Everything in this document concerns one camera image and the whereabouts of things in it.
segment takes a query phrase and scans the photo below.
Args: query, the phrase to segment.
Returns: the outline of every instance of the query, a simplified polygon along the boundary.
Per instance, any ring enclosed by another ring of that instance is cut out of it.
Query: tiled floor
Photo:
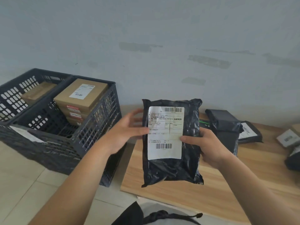
[[[109,188],[99,186],[85,225],[111,224],[137,197],[120,191],[133,145],[126,148]],[[49,171],[0,142],[0,225],[26,225],[47,202],[66,175]],[[205,216],[202,225],[228,225]]]

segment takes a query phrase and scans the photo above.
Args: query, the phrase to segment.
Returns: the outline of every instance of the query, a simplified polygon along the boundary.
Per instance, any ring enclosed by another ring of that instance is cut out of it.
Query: wooden table
[[[262,133],[264,143],[240,145],[238,158],[300,215],[300,188],[295,184],[298,172],[285,167],[284,160],[288,151],[275,140],[283,130],[261,124],[254,125]],[[138,140],[121,185],[122,191],[222,219],[249,223],[223,176],[202,159],[198,169],[203,176],[204,185],[187,181],[162,181],[141,188],[144,184],[142,150],[142,140]]]

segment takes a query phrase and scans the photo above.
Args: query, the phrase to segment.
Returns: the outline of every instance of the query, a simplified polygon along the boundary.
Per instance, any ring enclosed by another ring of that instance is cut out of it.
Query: red label
[[[67,108],[71,108],[71,109],[79,110],[79,108],[78,108],[78,107],[69,106],[69,105],[67,105]]]

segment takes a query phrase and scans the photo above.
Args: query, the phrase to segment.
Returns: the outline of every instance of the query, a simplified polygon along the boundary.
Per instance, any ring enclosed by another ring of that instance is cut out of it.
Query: black strap
[[[156,220],[161,220],[161,219],[179,219],[179,220],[186,220],[186,221],[192,222],[197,225],[201,225],[200,223],[193,220],[192,218],[193,217],[200,218],[202,216],[203,216],[203,213],[198,213],[197,215],[194,215],[194,216],[188,216],[188,215],[179,215],[179,214],[175,214],[175,213],[169,214],[165,210],[160,210],[158,212],[152,212],[150,215],[146,216],[143,219],[143,224],[153,223]]]

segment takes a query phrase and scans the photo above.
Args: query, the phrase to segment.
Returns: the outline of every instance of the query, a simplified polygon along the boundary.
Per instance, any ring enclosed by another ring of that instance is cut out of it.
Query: white label on crate
[[[71,112],[70,112],[70,115],[71,115],[72,117],[81,118],[81,115],[76,114],[76,113],[71,113]]]
[[[27,130],[24,129],[20,129],[18,127],[14,127],[14,126],[10,126],[13,130],[15,130],[18,134],[24,136],[25,138],[27,138],[28,140],[32,141],[32,142],[39,142],[39,143],[45,143],[44,141],[42,141],[41,139],[33,136],[32,134],[28,133]]]
[[[75,110],[75,109],[72,109],[72,108],[69,108],[69,107],[68,107],[68,110],[80,113],[80,110]]]
[[[149,107],[148,160],[181,159],[184,115],[184,107]]]
[[[251,137],[251,136],[257,136],[257,134],[247,125],[245,122],[242,122],[244,132],[241,132],[238,136],[239,139]]]
[[[300,137],[295,134],[292,130],[287,130],[276,138],[283,147],[288,147],[293,144],[297,144],[300,141]]]
[[[91,90],[93,90],[94,87],[95,85],[82,84],[69,97],[82,100],[91,92]]]
[[[289,156],[292,156],[292,155],[294,155],[294,154],[296,154],[298,152],[300,152],[300,146],[295,147],[294,151]]]

